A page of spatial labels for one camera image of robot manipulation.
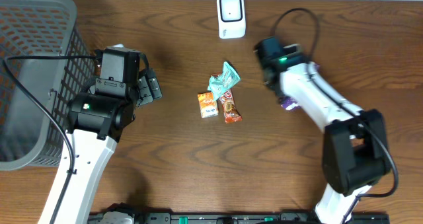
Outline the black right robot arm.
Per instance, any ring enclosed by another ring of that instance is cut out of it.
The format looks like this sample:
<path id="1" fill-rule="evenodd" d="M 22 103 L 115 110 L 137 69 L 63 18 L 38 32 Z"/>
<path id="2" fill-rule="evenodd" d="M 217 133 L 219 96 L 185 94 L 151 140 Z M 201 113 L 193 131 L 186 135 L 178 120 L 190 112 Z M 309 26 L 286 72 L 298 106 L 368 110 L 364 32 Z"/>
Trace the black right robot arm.
<path id="1" fill-rule="evenodd" d="M 398 174 L 387 145 L 385 121 L 378 110 L 363 110 L 345 99 L 319 74 L 298 44 L 269 37 L 254 47 L 266 86 L 291 98 L 323 133 L 325 192 L 311 219 L 347 223 L 361 198 L 392 172 Z"/>

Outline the teal snack packet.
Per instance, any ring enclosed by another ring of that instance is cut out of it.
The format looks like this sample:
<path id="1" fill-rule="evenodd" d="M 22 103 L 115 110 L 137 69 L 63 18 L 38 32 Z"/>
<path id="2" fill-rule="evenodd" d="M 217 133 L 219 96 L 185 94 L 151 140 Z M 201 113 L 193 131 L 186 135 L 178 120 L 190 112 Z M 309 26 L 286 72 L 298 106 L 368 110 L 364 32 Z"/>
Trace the teal snack packet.
<path id="1" fill-rule="evenodd" d="M 235 68 L 228 61 L 225 61 L 222 67 L 222 73 L 217 77 L 210 77 L 208 90 L 212 93 L 213 99 L 217 100 L 240 80 L 240 75 Z"/>

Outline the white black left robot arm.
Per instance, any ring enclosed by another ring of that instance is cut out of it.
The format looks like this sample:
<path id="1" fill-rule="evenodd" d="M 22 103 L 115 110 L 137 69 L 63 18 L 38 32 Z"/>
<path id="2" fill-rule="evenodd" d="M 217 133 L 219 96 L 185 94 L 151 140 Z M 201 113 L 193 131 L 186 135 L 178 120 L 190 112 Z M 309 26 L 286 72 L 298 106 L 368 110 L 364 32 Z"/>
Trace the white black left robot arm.
<path id="1" fill-rule="evenodd" d="M 86 223 L 103 171 L 136 108 L 162 97 L 147 56 L 111 46 L 96 51 L 100 75 L 67 104 L 61 160 L 40 223 Z"/>

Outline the pink purple pad package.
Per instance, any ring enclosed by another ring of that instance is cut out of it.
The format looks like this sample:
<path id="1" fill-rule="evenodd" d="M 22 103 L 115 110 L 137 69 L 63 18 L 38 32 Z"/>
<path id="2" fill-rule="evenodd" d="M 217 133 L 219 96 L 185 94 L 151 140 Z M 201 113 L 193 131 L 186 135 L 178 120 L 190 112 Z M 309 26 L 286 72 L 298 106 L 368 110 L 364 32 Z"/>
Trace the pink purple pad package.
<path id="1" fill-rule="evenodd" d="M 312 84 L 308 72 L 312 75 L 317 73 L 319 65 L 314 62 L 300 63 L 280 73 L 280 89 L 285 96 L 282 107 L 286 110 L 306 108 L 308 105 L 317 105 L 317 99 L 313 94 L 317 88 Z"/>

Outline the small orange snack box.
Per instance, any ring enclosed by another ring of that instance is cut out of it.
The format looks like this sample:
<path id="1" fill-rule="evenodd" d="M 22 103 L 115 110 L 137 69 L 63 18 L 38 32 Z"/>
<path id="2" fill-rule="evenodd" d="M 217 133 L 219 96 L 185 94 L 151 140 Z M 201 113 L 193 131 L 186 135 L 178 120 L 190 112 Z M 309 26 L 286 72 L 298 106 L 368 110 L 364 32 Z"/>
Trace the small orange snack box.
<path id="1" fill-rule="evenodd" d="M 198 102 L 202 118 L 209 118 L 219 114 L 217 102 L 214 100 L 212 92 L 198 94 Z"/>

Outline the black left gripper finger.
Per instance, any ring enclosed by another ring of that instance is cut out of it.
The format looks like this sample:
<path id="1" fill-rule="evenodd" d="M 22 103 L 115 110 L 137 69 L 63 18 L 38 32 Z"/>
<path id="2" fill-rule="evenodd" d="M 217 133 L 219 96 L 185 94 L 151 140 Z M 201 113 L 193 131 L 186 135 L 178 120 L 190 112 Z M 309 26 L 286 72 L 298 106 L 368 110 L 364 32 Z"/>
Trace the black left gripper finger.
<path id="1" fill-rule="evenodd" d="M 137 104 L 136 104 L 137 108 L 153 102 L 153 96 L 151 94 L 151 90 L 149 88 L 149 85 L 147 84 L 145 77 L 142 77 L 138 80 L 137 87 L 138 87 L 138 94 L 139 94 Z"/>
<path id="2" fill-rule="evenodd" d="M 153 69 L 148 69 L 145 75 L 148 87 L 151 91 L 151 96 L 153 100 L 160 99 L 163 97 L 157 76 Z"/>

